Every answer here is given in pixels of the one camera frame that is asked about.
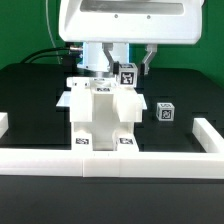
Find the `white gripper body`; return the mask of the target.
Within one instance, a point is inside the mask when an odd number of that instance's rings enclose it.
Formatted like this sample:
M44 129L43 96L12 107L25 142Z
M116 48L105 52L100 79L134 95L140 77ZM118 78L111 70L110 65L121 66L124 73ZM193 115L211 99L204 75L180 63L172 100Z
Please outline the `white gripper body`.
M67 42L194 44L203 0L61 0L59 35Z

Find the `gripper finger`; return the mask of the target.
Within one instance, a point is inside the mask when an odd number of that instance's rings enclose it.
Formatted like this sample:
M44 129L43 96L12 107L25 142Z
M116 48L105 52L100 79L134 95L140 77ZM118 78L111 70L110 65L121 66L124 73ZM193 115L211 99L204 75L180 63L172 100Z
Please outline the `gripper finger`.
M117 75L119 73L119 62L115 61L111 55L111 51L113 50L112 43L103 43L102 44L103 52L109 62L109 70L113 75Z
M146 54L143 57L140 67L139 67L139 74L140 75L147 75L150 70L150 63L155 57L157 53L157 45L156 44L148 44L145 48Z

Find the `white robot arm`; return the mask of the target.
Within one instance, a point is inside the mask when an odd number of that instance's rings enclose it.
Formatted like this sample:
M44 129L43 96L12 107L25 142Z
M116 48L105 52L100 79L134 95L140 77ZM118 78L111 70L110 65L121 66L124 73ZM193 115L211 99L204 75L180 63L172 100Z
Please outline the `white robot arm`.
M129 61L129 46L144 44L149 69L160 44L195 44L202 32L204 0L61 0L59 35L81 42L80 67L108 72Z

